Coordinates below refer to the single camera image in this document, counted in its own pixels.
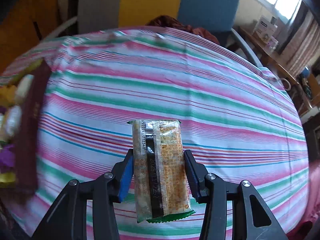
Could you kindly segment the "purple snack packet in tin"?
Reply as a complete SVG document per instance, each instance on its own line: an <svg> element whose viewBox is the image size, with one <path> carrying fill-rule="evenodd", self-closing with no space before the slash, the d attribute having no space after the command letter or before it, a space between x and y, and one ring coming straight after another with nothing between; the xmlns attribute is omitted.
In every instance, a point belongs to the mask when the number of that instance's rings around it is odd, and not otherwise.
<svg viewBox="0 0 320 240"><path fill-rule="evenodd" d="M1 149L0 170L1 173L10 172L15 167L14 145L8 144Z"/></svg>

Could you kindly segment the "grey yellow blue chair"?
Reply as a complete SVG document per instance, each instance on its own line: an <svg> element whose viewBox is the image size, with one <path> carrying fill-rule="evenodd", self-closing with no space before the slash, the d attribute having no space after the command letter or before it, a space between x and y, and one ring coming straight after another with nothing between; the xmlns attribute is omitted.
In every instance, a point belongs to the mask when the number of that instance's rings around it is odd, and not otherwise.
<svg viewBox="0 0 320 240"><path fill-rule="evenodd" d="M57 37L69 27L74 35L144 25L157 16L168 15L182 24L203 27L219 38L222 46L232 37L247 60L260 67L258 57L233 29L238 6L239 0L68 0L69 20L46 38Z"/></svg>

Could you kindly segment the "cracker packet green ends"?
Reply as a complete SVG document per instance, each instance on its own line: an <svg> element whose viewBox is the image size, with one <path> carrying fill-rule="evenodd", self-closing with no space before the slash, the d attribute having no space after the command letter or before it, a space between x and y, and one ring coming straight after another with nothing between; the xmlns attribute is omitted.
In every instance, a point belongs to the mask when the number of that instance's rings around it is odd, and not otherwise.
<svg viewBox="0 0 320 240"><path fill-rule="evenodd" d="M165 223L193 215L180 122L136 119L129 124L137 222Z"/></svg>

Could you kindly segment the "white product box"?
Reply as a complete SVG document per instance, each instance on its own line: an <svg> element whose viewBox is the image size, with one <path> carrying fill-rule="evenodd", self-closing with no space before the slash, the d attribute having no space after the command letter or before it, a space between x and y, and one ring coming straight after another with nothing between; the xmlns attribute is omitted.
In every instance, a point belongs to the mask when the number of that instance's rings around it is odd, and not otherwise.
<svg viewBox="0 0 320 240"><path fill-rule="evenodd" d="M259 38L262 42L267 43L276 32L277 27L277 25L272 24L264 16L261 16L254 28L253 35Z"/></svg>

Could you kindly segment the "wooden wardrobe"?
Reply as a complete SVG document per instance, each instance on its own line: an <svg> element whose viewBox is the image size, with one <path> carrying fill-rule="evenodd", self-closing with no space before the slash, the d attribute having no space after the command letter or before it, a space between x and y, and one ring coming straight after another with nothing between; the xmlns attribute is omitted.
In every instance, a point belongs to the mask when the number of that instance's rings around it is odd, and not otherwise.
<svg viewBox="0 0 320 240"><path fill-rule="evenodd" d="M60 23L58 0L1 0L1 72Z"/></svg>

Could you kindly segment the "gold metal tin box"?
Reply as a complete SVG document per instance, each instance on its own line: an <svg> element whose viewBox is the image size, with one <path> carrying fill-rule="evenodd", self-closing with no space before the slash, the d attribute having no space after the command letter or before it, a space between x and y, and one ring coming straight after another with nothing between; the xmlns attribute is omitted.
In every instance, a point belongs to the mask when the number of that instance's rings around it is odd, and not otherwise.
<svg viewBox="0 0 320 240"><path fill-rule="evenodd" d="M2 188L16 188L27 193L38 188L36 172L37 135L41 109L44 102L47 83L51 69L44 59L37 60L12 80L9 85L1 87L1 149L8 144L14 145L15 167L12 171L1 173ZM4 123L7 111L17 105L15 92L21 79L31 74L33 83L28 95L20 106L21 123L16 134L10 138L5 132Z"/></svg>

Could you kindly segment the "wooden side desk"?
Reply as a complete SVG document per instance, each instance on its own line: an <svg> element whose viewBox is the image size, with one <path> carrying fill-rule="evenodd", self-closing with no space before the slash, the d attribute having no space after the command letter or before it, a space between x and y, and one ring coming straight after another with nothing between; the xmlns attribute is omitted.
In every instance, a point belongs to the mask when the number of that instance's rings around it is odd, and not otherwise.
<svg viewBox="0 0 320 240"><path fill-rule="evenodd" d="M247 42L253 45L253 51L260 59L260 62L270 69L274 75L278 77L283 77L291 83L292 86L296 87L297 92L294 94L298 101L298 113L306 122L311 117L319 113L319 84L313 74L310 74L306 80L310 86L312 93L312 98L309 99L304 93L301 82L299 82L298 77L291 75L287 69L284 61L280 58L280 55L276 51L272 51L267 47L263 41L255 37L247 28L239 27L238 33Z"/></svg>

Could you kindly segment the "dark red cloth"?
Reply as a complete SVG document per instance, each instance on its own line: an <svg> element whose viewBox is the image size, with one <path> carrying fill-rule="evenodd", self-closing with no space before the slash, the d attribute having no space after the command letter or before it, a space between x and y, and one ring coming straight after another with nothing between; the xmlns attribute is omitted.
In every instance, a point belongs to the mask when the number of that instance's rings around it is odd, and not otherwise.
<svg viewBox="0 0 320 240"><path fill-rule="evenodd" d="M147 26L157 26L157 27L168 27L168 28L186 31L188 33L198 35L198 36L205 38L215 44L220 45L220 42L218 41L218 39L213 34L211 34L208 30L206 30L202 27L194 28L191 25L183 25L177 19L175 19L171 16L168 16L168 15L158 16L158 17L152 19L146 25Z"/></svg>

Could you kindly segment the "striped tablecloth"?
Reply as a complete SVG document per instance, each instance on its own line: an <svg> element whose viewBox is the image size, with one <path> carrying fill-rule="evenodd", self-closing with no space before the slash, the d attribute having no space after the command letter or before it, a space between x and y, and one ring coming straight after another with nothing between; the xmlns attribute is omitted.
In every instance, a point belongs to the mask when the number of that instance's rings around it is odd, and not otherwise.
<svg viewBox="0 0 320 240"><path fill-rule="evenodd" d="M100 31L42 42L11 63L6 85L44 59L52 70L39 123L39 189L1 199L32 235L71 179L110 171L134 119L177 119L183 147L223 180L249 180L285 232L308 202L302 124L279 79L204 38L169 28Z"/></svg>

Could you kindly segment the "striped curtain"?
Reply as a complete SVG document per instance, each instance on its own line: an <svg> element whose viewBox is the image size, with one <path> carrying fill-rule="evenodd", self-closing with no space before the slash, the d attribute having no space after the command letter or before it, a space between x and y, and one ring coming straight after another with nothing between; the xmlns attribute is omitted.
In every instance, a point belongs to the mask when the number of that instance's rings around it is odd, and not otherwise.
<svg viewBox="0 0 320 240"><path fill-rule="evenodd" d="M293 38L282 51L280 58L289 74L297 77L318 54L319 24L309 10Z"/></svg>

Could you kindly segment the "white cake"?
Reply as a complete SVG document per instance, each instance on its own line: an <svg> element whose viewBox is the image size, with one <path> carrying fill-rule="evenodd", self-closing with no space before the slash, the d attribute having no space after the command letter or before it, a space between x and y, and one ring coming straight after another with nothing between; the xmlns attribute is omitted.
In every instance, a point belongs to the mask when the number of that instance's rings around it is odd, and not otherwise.
<svg viewBox="0 0 320 240"><path fill-rule="evenodd" d="M6 113L4 129L8 137L12 138L18 131L21 123L22 110L20 106L11 107Z"/></svg>

